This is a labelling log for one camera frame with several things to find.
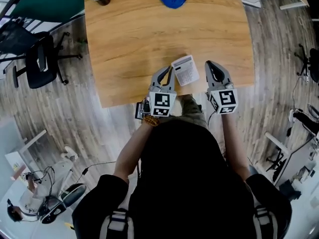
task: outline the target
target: wooden floor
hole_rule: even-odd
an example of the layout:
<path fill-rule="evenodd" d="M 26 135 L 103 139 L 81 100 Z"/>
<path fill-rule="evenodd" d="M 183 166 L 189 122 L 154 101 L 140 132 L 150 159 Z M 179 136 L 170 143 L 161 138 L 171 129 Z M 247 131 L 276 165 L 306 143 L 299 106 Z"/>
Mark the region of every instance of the wooden floor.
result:
<path fill-rule="evenodd" d="M 302 43 L 308 51 L 312 47 L 317 48 L 308 11 L 305 8 L 281 11 L 279 5 L 282 2 L 265 0 L 262 9 L 246 8 L 256 79 L 254 86 L 238 90 L 237 127 L 252 162 L 264 160 L 274 150 L 274 145 L 264 136 L 266 131 L 279 140 L 285 140 L 290 126 L 288 113 L 293 107 L 292 91 L 298 78 L 296 72 L 302 66 L 301 61 L 294 57 L 294 52 L 299 51 L 298 43 Z M 59 153 L 65 145 L 71 146 L 80 155 L 71 180 L 76 181 L 85 167 L 116 160 L 139 121 L 134 119 L 134 104 L 101 108 L 88 47 L 82 41 L 86 38 L 84 18 L 55 31 L 55 39 L 64 31 L 69 31 L 71 35 L 63 43 L 61 54 L 80 52 L 83 55 L 82 60 L 60 61 L 62 73 L 70 83 L 64 86 L 57 79 L 41 89 L 31 90 L 26 75 L 22 75 L 19 78 L 20 87 L 15 89 L 12 67 L 17 64 L 21 68 L 22 63 L 12 63 L 6 79 L 0 81 L 0 119 L 13 116 L 22 137 L 28 139 L 43 129 L 48 130 L 49 136 L 43 137 L 30 149 L 42 168 L 59 160 Z M 319 108 L 318 95 L 317 84 L 312 80 L 309 83 L 300 80 L 295 90 L 296 107 L 305 110 L 307 103 L 311 103 Z M 196 99 L 203 105 L 208 117 L 211 107 L 206 107 L 204 94 L 196 95 Z M 210 130 L 224 149 L 220 116 L 213 115 Z M 298 147 L 306 134 L 296 123 L 287 144 L 292 148 Z M 99 175 L 112 173 L 113 169 L 114 164 L 93 166 L 80 181 L 87 183 L 91 189 Z"/>

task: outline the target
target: office chair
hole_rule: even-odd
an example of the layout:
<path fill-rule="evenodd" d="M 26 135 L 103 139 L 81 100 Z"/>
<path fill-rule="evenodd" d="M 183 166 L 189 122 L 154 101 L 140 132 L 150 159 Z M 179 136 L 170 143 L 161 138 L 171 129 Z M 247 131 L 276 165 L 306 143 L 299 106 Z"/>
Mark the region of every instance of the office chair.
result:
<path fill-rule="evenodd" d="M 53 203 L 39 210 L 38 217 L 40 222 L 42 224 L 54 222 L 61 213 L 84 195 L 86 188 L 86 185 L 83 183 L 72 184 L 59 195 L 59 199 L 52 197 Z"/>
<path fill-rule="evenodd" d="M 319 111 L 313 107 L 311 104 L 307 104 L 308 112 L 310 115 L 318 122 L 319 121 Z"/>
<path fill-rule="evenodd" d="M 9 21 L 0 28 L 0 51 L 17 55 L 17 57 L 0 59 L 0 62 L 25 59 L 24 68 L 19 71 L 16 66 L 13 68 L 13 83 L 16 88 L 19 87 L 18 77 L 23 73 L 26 73 L 31 89 L 41 88 L 54 81 L 56 75 L 64 85 L 69 83 L 62 78 L 58 60 L 73 57 L 81 59 L 82 56 L 80 54 L 58 55 L 63 49 L 62 41 L 66 35 L 69 33 L 63 33 L 57 46 L 54 47 L 53 37 L 48 32 L 33 34 L 15 21 Z"/>
<path fill-rule="evenodd" d="M 299 44 L 299 47 L 302 49 L 303 56 L 298 55 L 296 52 L 295 52 L 295 56 L 301 59 L 301 61 L 303 62 L 303 68 L 300 73 L 297 73 L 297 75 L 307 76 L 308 65 L 310 65 L 309 66 L 310 76 L 314 82 L 318 83 L 319 82 L 319 51 L 316 49 L 311 49 L 310 58 L 308 58 L 306 56 L 304 47 L 301 44 Z"/>

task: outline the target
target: beaded bracelet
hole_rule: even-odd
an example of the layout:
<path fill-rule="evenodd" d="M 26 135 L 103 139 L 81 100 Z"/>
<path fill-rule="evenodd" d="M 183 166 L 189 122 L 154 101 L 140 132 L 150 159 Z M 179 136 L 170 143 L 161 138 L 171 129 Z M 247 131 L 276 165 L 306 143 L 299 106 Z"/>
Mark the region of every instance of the beaded bracelet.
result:
<path fill-rule="evenodd" d="M 143 118 L 143 121 L 145 121 L 147 124 L 151 125 L 151 126 L 158 126 L 160 124 L 160 121 L 158 118 L 155 118 L 151 115 L 146 115 Z"/>

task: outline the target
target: electronic device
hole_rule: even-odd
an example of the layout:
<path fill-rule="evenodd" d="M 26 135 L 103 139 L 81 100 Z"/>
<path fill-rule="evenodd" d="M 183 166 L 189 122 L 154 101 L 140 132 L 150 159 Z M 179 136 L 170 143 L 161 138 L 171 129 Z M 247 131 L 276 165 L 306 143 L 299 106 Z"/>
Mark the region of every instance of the electronic device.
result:
<path fill-rule="evenodd" d="M 179 58 L 172 62 L 178 83 L 185 86 L 199 79 L 199 73 L 192 55 Z"/>

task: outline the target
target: cable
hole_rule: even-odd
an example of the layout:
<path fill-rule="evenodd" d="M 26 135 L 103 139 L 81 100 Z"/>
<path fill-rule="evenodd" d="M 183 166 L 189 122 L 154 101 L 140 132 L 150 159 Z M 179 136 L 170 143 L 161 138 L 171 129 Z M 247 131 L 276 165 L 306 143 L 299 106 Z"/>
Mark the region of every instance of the cable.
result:
<path fill-rule="evenodd" d="M 53 187 L 53 185 L 54 185 L 54 183 L 55 183 L 55 171 L 54 171 L 54 169 L 53 169 L 52 166 L 48 166 L 48 167 L 45 168 L 45 170 L 44 170 L 44 175 L 43 175 L 43 177 L 41 178 L 41 180 L 42 180 L 46 175 L 49 176 L 51 187 L 50 187 L 50 190 L 49 190 L 49 195 L 46 197 L 46 200 L 45 200 L 44 203 L 43 203 L 43 206 L 45 206 L 45 207 L 47 207 L 47 205 L 48 205 L 48 202 L 49 202 L 50 197 L 51 197 L 51 194 L 52 194 L 52 187 Z"/>
<path fill-rule="evenodd" d="M 91 166 L 94 166 L 94 165 L 105 165 L 105 164 L 110 164 L 110 163 L 115 163 L 115 162 L 116 162 L 116 161 L 93 164 L 93 165 L 90 165 L 89 167 L 87 167 L 87 169 L 89 169 Z"/>
<path fill-rule="evenodd" d="M 140 178 L 140 176 L 141 176 L 141 174 L 140 174 L 140 165 L 139 165 L 139 163 L 138 163 L 138 165 L 137 165 L 137 171 L 138 171 L 138 179 Z"/>
<path fill-rule="evenodd" d="M 94 165 L 105 165 L 105 164 L 110 164 L 110 163 L 115 163 L 116 161 L 111 161 L 111 162 L 105 162 L 105 163 L 97 163 L 97 164 L 93 164 L 88 166 L 87 168 L 85 168 L 80 176 L 80 178 L 77 180 L 76 184 L 79 182 L 79 180 L 81 179 L 82 175 L 86 175 L 86 173 L 89 171 L 89 168 L 94 166 Z"/>
<path fill-rule="evenodd" d="M 77 183 L 79 182 L 79 180 L 81 179 L 82 175 L 83 175 L 83 174 L 81 174 L 80 178 L 78 179 L 78 181 L 77 181 L 75 184 L 77 184 Z"/>
<path fill-rule="evenodd" d="M 207 127 L 209 128 L 209 123 L 210 123 L 210 119 L 211 119 L 211 117 L 213 116 L 213 114 L 215 114 L 216 113 L 216 111 L 214 111 L 210 116 L 209 116 L 209 118 L 208 118 L 208 122 L 207 122 Z"/>

